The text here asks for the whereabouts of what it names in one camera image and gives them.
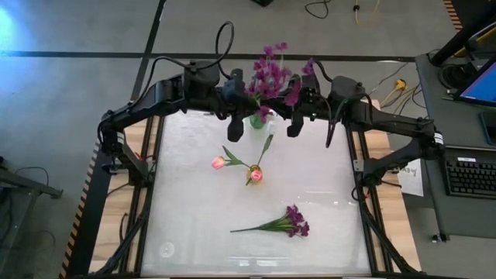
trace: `white label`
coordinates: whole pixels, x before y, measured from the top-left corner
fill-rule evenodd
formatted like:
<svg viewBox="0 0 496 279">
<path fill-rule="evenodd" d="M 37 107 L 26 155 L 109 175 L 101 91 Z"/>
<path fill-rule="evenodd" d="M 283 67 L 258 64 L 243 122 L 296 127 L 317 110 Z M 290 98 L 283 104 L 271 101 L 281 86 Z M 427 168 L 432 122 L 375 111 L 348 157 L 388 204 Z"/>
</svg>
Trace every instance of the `white label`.
<svg viewBox="0 0 496 279">
<path fill-rule="evenodd" d="M 463 157 L 458 157 L 458 161 L 460 161 L 460 162 L 472 162 L 472 163 L 476 162 L 475 158 L 463 158 Z"/>
<path fill-rule="evenodd" d="M 124 134 L 117 132 L 117 142 L 120 144 L 124 144 Z"/>
<path fill-rule="evenodd" d="M 444 144 L 443 135 L 440 133 L 434 133 L 434 141 L 439 144 Z"/>
<path fill-rule="evenodd" d="M 413 160 L 398 173 L 401 191 L 405 194 L 424 196 L 420 159 Z"/>
</svg>

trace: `orange striped edge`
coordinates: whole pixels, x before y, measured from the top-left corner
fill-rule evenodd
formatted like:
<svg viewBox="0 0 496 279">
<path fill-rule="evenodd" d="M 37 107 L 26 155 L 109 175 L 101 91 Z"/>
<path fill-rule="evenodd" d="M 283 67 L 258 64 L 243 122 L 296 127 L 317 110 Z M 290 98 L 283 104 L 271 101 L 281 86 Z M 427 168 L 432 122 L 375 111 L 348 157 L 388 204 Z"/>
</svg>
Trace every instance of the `orange striped edge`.
<svg viewBox="0 0 496 279">
<path fill-rule="evenodd" d="M 69 241 L 67 242 L 67 248 L 65 250 L 64 260 L 62 261 L 62 270 L 59 273 L 59 279 L 65 279 L 67 276 L 67 269 L 69 268 L 69 264 L 71 263 L 72 250 L 74 248 L 74 244 L 76 243 L 76 239 L 78 237 L 79 224 L 84 214 L 84 205 L 86 203 L 86 197 L 90 189 L 93 167 L 95 167 L 95 161 L 99 150 L 100 150 L 99 144 L 95 143 L 95 147 L 93 148 L 93 154 L 91 155 L 90 164 L 88 166 L 86 179 L 84 180 L 83 191 L 81 193 L 79 205 L 77 205 L 78 207 L 76 210 L 76 216 L 74 218 L 74 222 L 72 224 L 71 234 L 69 235 Z"/>
<path fill-rule="evenodd" d="M 455 7 L 453 7 L 453 3 L 451 2 L 451 0 L 444 0 L 443 2 L 444 5 L 446 6 L 446 11 L 448 12 L 449 18 L 451 19 L 451 22 L 453 23 L 455 30 L 457 32 L 460 31 L 463 27 L 455 11 Z"/>
</svg>

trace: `computer monitor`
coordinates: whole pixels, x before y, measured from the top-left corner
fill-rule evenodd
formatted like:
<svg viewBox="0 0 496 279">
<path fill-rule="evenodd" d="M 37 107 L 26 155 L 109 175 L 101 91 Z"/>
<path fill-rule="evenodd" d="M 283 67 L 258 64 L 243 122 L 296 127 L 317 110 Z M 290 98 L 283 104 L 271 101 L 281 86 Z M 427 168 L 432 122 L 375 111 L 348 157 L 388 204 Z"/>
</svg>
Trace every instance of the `computer monitor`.
<svg viewBox="0 0 496 279">
<path fill-rule="evenodd" d="M 480 105 L 496 107 L 496 57 L 489 60 L 465 88 L 459 90 L 455 99 Z"/>
</svg>

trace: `purple flower bunch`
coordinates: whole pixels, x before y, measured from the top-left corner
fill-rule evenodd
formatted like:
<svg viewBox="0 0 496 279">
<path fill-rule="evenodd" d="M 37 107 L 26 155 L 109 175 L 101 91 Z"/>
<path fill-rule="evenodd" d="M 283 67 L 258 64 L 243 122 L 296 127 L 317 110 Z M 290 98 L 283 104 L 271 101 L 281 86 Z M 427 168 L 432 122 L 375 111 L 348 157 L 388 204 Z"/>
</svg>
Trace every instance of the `purple flower bunch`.
<svg viewBox="0 0 496 279">
<path fill-rule="evenodd" d="M 275 219 L 274 221 L 250 229 L 233 230 L 231 233 L 246 232 L 250 230 L 284 232 L 287 233 L 289 237 L 293 237 L 308 236 L 310 226 L 308 225 L 308 222 L 305 221 L 305 218 L 303 218 L 303 215 L 299 212 L 298 207 L 296 205 L 292 205 L 286 207 L 286 214 L 279 219 Z"/>
<path fill-rule="evenodd" d="M 269 107 L 260 105 L 260 100 L 279 97 L 286 82 L 291 80 L 291 70 L 283 65 L 283 51 L 287 49 L 287 43 L 276 43 L 273 46 L 265 46 L 263 48 L 265 57 L 260 58 L 260 60 L 253 65 L 255 75 L 245 88 L 245 92 L 255 100 L 260 107 L 257 114 L 260 116 L 262 123 L 267 121 L 267 115 L 272 115 L 272 112 Z M 280 52 L 281 54 L 280 61 L 275 60 L 276 52 Z M 309 60 L 302 70 L 304 74 L 314 74 L 313 60 Z M 298 103 L 301 79 L 298 78 L 289 83 L 291 91 L 284 96 L 284 103 L 293 106 Z"/>
</svg>

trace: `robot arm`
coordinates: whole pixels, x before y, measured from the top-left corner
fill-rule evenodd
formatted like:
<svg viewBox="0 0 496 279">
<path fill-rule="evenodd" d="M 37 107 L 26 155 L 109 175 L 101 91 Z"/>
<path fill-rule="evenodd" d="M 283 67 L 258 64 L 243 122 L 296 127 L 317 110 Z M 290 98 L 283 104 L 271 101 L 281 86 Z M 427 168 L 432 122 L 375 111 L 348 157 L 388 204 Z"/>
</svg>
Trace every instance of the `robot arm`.
<svg viewBox="0 0 496 279">
<path fill-rule="evenodd" d="M 103 115 L 98 125 L 102 150 L 118 158 L 129 170 L 130 184 L 142 183 L 148 166 L 127 146 L 124 128 L 143 119 L 178 111 L 186 113 L 189 109 L 214 112 L 220 120 L 231 118 L 227 130 L 230 141 L 237 142 L 243 135 L 243 118 L 258 110 L 258 104 L 244 92 L 243 72 L 233 70 L 232 79 L 220 88 L 216 87 L 219 83 L 218 65 L 197 70 L 206 64 L 208 62 L 192 62 L 183 74 L 158 81 L 135 102 Z M 442 136 L 436 132 L 432 120 L 412 119 L 375 109 L 360 100 L 364 92 L 361 83 L 347 77 L 333 80 L 331 93 L 326 99 L 320 95 L 319 82 L 314 74 L 303 76 L 301 80 L 300 98 L 296 105 L 285 105 L 287 92 L 281 92 L 280 98 L 261 101 L 261 105 L 271 107 L 282 118 L 291 119 L 288 136 L 298 136 L 304 124 L 303 118 L 307 117 L 311 121 L 327 119 L 334 125 L 341 121 L 353 131 L 377 129 L 412 137 L 407 146 L 386 157 L 356 162 L 356 171 L 362 172 L 362 185 L 380 184 L 386 171 L 404 167 L 412 160 L 436 160 L 443 155 L 443 143 L 439 140 Z M 326 101 L 332 113 L 329 113 Z"/>
</svg>

